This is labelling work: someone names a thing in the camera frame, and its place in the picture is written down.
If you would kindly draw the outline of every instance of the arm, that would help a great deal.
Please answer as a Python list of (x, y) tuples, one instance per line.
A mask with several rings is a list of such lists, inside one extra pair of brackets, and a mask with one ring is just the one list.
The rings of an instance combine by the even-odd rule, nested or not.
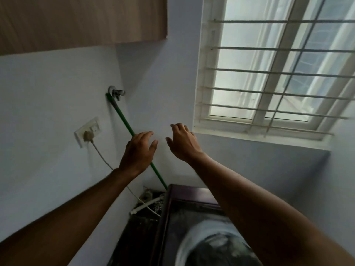
[(68, 265), (122, 190), (149, 166), (158, 144), (148, 149), (152, 134), (135, 135), (108, 177), (0, 243), (0, 265)]
[(187, 126), (171, 127), (171, 151), (201, 177), (264, 265), (355, 265), (296, 209), (207, 156)]

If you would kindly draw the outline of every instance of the green pole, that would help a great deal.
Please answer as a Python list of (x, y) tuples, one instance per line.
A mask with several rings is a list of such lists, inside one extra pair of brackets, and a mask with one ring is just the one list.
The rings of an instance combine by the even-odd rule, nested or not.
[[(131, 125), (128, 123), (128, 121), (126, 120), (125, 116), (123, 115), (122, 111), (120, 110), (120, 108), (118, 107), (115, 99), (111, 96), (111, 94), (106, 93), (106, 97), (109, 100), (109, 102), (112, 104), (113, 108), (116, 110), (116, 112), (118, 113), (118, 115), (120, 116), (122, 122), (124, 123), (124, 125), (126, 126), (127, 130), (130, 132), (131, 136), (133, 137), (135, 135), (134, 131), (131, 128)], [(164, 182), (162, 176), (160, 175), (160, 173), (158, 172), (157, 168), (155, 167), (154, 163), (151, 162), (151, 167), (153, 169), (153, 171), (155, 172), (155, 174), (157, 175), (157, 177), (159, 178), (160, 182), (163, 184), (164, 188), (167, 190), (168, 186), (166, 185), (166, 183)]]

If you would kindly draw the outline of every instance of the cabinet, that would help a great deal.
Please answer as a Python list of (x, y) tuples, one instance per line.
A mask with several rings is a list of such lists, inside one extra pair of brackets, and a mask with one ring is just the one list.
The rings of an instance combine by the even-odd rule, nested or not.
[(0, 0), (0, 55), (166, 35), (166, 0)]

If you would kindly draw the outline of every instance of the window sill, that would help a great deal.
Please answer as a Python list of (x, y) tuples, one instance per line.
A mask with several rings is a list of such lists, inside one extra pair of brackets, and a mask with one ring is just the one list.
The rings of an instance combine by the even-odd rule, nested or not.
[(249, 141), (256, 141), (256, 142), (279, 144), (279, 145), (291, 145), (291, 146), (307, 147), (307, 148), (330, 151), (330, 145), (329, 145), (329, 139), (331, 137), (330, 135), (326, 136), (326, 138), (323, 141), (317, 141), (317, 140), (308, 140), (308, 139), (290, 138), (290, 137), (281, 137), (281, 136), (272, 136), (272, 135), (268, 135), (264, 137), (263, 135), (250, 135), (244, 133), (225, 132), (225, 131), (212, 130), (212, 129), (206, 129), (201, 127), (193, 127), (193, 132), (200, 133), (200, 134), (235, 138), (240, 140), (249, 140)]

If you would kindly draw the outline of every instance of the dark floor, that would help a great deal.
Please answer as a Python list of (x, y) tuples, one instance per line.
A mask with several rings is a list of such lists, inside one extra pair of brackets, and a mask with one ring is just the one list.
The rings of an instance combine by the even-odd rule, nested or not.
[[(162, 193), (153, 192), (153, 198), (157, 198)], [(157, 205), (152, 204), (149, 208), (161, 214), (161, 209), (155, 209)], [(132, 215), (113, 251), (108, 266), (148, 265), (158, 221), (159, 217), (148, 209), (140, 210)]]

